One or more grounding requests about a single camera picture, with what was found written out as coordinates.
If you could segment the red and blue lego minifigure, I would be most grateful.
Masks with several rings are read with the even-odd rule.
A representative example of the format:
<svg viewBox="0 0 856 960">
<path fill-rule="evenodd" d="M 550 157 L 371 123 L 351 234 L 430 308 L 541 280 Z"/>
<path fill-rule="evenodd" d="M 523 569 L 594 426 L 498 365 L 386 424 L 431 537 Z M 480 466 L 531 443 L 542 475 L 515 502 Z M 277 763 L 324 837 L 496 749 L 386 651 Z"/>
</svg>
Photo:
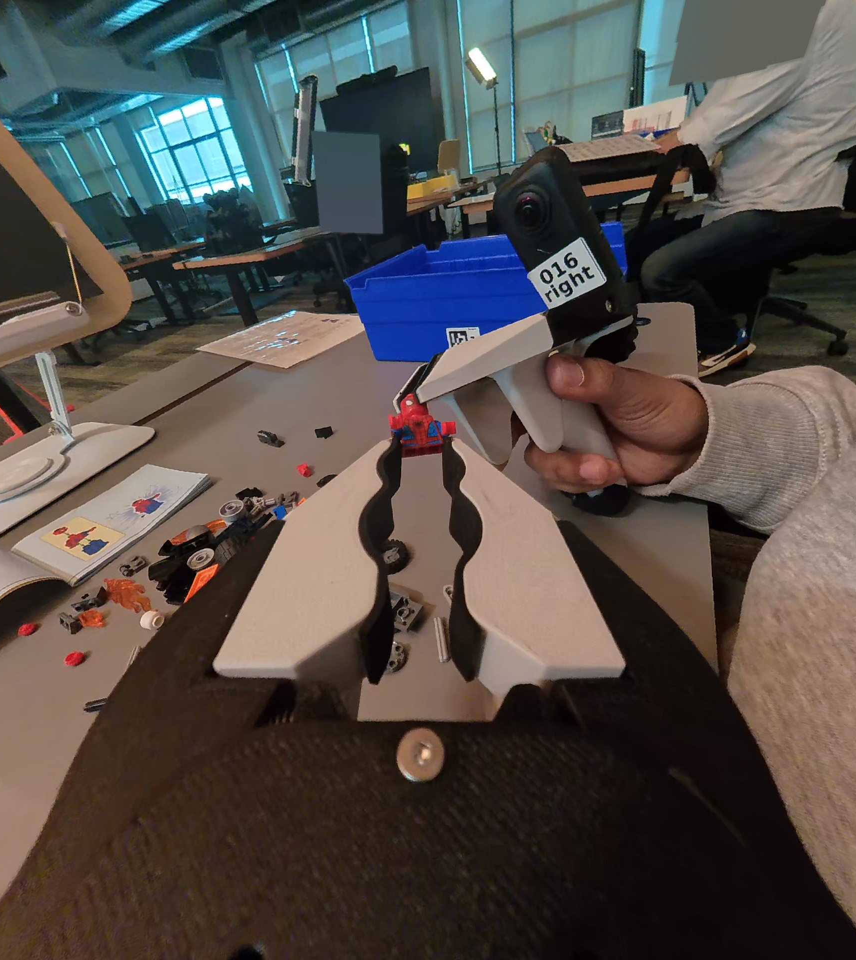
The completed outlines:
<svg viewBox="0 0 856 960">
<path fill-rule="evenodd" d="M 395 413 L 388 417 L 388 425 L 404 459 L 440 452 L 446 438 L 457 433 L 454 422 L 435 419 L 412 391 L 395 398 Z"/>
</svg>

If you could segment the large black monitor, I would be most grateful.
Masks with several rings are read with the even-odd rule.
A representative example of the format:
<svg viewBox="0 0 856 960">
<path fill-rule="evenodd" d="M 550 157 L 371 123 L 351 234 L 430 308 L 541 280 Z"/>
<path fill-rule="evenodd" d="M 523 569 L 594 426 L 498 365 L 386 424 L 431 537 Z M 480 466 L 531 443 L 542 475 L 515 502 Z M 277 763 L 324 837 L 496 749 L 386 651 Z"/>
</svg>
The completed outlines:
<svg viewBox="0 0 856 960">
<path fill-rule="evenodd" d="M 358 239 L 381 260 L 410 247 L 410 174 L 436 169 L 440 127 L 428 68 L 390 66 L 338 86 L 321 101 L 314 136 L 321 226 Z"/>
</svg>

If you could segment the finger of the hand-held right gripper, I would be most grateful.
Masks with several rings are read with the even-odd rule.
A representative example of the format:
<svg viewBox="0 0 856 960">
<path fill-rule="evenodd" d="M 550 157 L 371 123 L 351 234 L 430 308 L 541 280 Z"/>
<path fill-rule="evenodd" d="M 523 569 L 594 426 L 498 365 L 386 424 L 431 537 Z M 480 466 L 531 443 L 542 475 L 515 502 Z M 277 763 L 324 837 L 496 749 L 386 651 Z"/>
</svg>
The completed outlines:
<svg viewBox="0 0 856 960">
<path fill-rule="evenodd" d="M 397 391 L 397 394 L 393 399 L 393 409 L 395 412 L 401 412 L 403 400 L 409 395 L 416 394 L 417 388 L 429 375 L 440 359 L 441 357 L 432 357 L 429 362 L 421 364 L 415 369 L 404 386 Z"/>
<path fill-rule="evenodd" d="M 437 354 L 419 376 L 414 394 L 419 402 L 428 403 L 546 354 L 553 345 L 546 314 L 520 319 Z"/>
</svg>

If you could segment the wooden office desk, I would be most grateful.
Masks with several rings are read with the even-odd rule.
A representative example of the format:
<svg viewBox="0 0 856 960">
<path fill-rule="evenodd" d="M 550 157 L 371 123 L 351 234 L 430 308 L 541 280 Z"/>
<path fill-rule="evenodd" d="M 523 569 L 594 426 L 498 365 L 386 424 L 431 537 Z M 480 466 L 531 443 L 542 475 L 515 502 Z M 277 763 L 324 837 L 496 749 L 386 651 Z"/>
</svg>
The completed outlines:
<svg viewBox="0 0 856 960">
<path fill-rule="evenodd" d="M 327 252 L 337 278 L 336 290 L 347 291 L 346 263 L 340 242 L 340 235 L 323 230 L 319 226 L 309 226 L 282 232 L 268 244 L 239 253 L 199 255 L 188 257 L 201 251 L 201 242 L 192 242 L 170 247 L 164 250 L 141 253 L 122 262 L 122 270 L 127 274 L 140 273 L 147 278 L 146 271 L 157 265 L 170 266 L 179 273 L 195 272 L 210 276 L 221 276 L 227 280 L 235 306 L 243 324 L 248 328 L 259 320 L 252 304 L 250 294 L 244 286 L 242 273 L 249 268 L 262 267 L 279 258 L 293 255 L 311 247 L 322 245 Z"/>
</svg>

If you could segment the person's right hand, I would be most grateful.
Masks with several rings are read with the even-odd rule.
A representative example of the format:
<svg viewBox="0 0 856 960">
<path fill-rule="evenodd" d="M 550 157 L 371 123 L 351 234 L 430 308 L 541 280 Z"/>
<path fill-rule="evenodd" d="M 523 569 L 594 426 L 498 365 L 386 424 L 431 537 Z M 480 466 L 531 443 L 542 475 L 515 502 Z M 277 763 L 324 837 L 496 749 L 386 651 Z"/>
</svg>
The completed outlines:
<svg viewBox="0 0 856 960">
<path fill-rule="evenodd" d="M 553 392 L 597 411 L 614 455 L 558 450 L 530 441 L 525 461 L 550 487 L 587 494 L 626 483 L 667 484 L 697 462 L 709 416 L 700 392 L 684 381 L 599 358 L 554 354 L 546 365 Z"/>
</svg>

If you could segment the studio light on stand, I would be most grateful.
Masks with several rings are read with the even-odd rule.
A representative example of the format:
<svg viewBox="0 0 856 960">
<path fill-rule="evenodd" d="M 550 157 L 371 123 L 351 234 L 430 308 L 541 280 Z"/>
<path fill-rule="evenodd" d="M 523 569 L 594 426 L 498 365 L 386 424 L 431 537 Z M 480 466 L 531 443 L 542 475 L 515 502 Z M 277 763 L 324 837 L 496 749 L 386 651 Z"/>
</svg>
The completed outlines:
<svg viewBox="0 0 856 960">
<path fill-rule="evenodd" d="M 479 47 L 473 47 L 466 52 L 464 57 L 464 65 L 476 82 L 485 90 L 491 92 L 492 95 L 496 170 L 497 178 L 500 179 L 503 176 L 504 171 L 499 122 L 498 76 L 494 67 Z"/>
</svg>

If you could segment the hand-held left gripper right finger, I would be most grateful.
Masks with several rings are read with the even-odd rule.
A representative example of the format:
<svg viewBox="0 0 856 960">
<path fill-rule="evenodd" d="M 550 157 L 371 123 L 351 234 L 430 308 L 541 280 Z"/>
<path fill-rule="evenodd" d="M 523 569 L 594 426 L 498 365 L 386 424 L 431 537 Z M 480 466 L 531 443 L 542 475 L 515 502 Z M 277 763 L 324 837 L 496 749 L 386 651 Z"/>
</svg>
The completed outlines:
<svg viewBox="0 0 856 960">
<path fill-rule="evenodd" d="M 461 551 L 449 615 L 461 676 L 498 700 L 619 678 L 625 659 L 551 511 L 457 438 L 446 438 L 442 481 Z"/>
</svg>

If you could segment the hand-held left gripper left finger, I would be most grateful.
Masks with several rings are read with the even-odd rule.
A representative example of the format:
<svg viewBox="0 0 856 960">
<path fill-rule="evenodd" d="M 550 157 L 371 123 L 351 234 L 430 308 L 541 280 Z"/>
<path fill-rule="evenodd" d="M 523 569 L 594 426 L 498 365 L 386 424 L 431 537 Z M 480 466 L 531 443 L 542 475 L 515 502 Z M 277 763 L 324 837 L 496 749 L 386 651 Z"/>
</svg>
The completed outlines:
<svg viewBox="0 0 856 960">
<path fill-rule="evenodd" d="M 226 678 L 377 684 L 394 641 L 384 552 L 401 481 L 381 440 L 284 520 L 213 669 Z"/>
</svg>

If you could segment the white stand base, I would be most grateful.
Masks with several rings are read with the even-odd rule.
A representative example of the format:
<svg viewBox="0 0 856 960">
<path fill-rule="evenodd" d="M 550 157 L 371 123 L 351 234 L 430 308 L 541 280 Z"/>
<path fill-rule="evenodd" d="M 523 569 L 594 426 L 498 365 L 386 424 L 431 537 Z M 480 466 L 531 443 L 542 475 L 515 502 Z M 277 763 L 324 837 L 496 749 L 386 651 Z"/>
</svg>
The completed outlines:
<svg viewBox="0 0 856 960">
<path fill-rule="evenodd" d="M 155 436 L 151 427 L 87 422 L 73 426 L 51 350 L 36 354 L 50 404 L 50 438 L 0 462 L 2 530 L 23 522 Z"/>
</svg>

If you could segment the lego instruction booklet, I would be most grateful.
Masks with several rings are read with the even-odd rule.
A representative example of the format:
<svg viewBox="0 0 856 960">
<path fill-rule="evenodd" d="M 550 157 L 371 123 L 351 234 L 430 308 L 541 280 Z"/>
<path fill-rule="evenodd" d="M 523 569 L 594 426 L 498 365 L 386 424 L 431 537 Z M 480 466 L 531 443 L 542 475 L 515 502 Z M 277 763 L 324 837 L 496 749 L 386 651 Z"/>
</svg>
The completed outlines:
<svg viewBox="0 0 856 960">
<path fill-rule="evenodd" d="M 211 486 L 206 473 L 146 464 L 79 508 L 0 548 L 0 602 L 23 587 L 76 586 Z"/>
</svg>

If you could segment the blue plastic bin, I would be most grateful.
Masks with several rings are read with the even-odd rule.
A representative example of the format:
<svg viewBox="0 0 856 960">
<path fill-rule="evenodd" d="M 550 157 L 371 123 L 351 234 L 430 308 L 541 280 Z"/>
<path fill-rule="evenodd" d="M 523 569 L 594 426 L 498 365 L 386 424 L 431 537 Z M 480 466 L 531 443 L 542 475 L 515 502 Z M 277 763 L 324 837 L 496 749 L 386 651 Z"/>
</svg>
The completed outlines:
<svg viewBox="0 0 856 960">
<path fill-rule="evenodd" d="M 541 305 L 506 234 L 423 246 L 347 282 L 380 360 L 431 360 Z"/>
</svg>

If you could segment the person's right forearm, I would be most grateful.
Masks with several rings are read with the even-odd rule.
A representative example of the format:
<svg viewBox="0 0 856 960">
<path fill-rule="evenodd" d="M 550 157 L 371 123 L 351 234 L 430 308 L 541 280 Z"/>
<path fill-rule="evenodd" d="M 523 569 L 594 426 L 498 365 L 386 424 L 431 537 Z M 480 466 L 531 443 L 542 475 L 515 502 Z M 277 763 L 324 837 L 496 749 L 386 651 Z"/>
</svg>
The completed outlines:
<svg viewBox="0 0 856 960">
<path fill-rule="evenodd" d="M 695 384 L 698 460 L 648 497 L 708 501 L 769 535 L 728 690 L 821 878 L 856 925 L 856 385 L 806 366 Z"/>
</svg>

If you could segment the printed paper sheet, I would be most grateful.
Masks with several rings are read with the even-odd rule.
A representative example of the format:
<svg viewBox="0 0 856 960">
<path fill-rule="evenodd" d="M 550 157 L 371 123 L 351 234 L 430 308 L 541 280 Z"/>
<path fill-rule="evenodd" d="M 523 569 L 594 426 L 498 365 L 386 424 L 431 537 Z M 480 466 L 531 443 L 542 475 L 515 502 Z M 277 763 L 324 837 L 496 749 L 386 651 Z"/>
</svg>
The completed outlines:
<svg viewBox="0 0 856 960">
<path fill-rule="evenodd" d="M 364 334 L 355 314 L 290 310 L 197 348 L 200 353 L 287 370 Z"/>
</svg>

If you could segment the pile of loose lego pieces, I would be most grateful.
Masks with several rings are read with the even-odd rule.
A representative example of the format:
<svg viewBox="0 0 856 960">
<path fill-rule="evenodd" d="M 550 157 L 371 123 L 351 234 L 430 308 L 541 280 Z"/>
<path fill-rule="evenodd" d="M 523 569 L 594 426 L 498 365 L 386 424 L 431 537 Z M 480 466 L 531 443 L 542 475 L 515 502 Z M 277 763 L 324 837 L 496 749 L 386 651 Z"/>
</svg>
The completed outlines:
<svg viewBox="0 0 856 960">
<path fill-rule="evenodd" d="M 273 546 L 283 521 L 269 507 L 265 498 L 238 495 L 224 503 L 220 510 L 220 529 L 197 525 L 167 541 L 159 551 L 159 559 L 151 566 L 149 578 L 161 587 L 174 587 L 175 599 L 187 603 L 221 570 L 253 544 L 262 530 L 274 534 Z M 397 591 L 389 578 L 403 570 L 410 561 L 410 552 L 400 540 L 390 538 L 384 552 L 387 564 L 389 601 L 394 614 L 394 641 L 382 678 L 396 674 L 409 659 L 410 648 L 399 635 L 407 633 L 421 619 L 422 606 L 410 596 Z"/>
</svg>

